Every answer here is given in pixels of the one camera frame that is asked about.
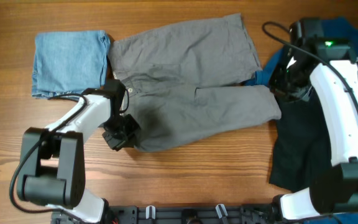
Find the grey shorts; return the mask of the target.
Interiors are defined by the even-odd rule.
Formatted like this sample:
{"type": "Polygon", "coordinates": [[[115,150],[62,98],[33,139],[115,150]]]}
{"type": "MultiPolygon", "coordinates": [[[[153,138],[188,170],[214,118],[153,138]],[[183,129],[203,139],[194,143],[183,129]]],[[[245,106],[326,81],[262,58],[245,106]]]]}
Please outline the grey shorts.
{"type": "Polygon", "coordinates": [[[115,41],[114,76],[138,122],[135,148],[165,151],[282,115],[241,14],[179,22],[115,41]]]}

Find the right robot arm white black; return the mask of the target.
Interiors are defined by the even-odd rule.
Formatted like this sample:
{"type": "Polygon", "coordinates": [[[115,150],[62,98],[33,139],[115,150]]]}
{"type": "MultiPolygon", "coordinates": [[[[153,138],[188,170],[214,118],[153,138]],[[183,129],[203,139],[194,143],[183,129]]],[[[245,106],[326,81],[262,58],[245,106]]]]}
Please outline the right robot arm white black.
{"type": "Polygon", "coordinates": [[[331,143],[331,168],[312,184],[276,196],[270,219],[302,222],[358,212],[358,66],[350,41],[326,37],[318,18],[287,28],[287,53],[270,78],[271,91],[294,102],[316,93],[331,143]]]}

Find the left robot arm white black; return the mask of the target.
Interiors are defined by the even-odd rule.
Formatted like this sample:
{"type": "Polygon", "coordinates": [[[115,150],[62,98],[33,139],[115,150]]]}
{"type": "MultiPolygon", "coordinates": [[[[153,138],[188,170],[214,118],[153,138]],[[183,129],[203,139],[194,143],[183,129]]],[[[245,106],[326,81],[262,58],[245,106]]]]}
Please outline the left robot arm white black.
{"type": "Polygon", "coordinates": [[[67,114],[45,128],[29,128],[9,185],[11,204],[24,213],[56,213],[52,223],[119,223],[106,199],[86,189],[84,145],[99,128],[118,151],[140,129],[121,108],[129,92],[88,89],[67,114]]]}

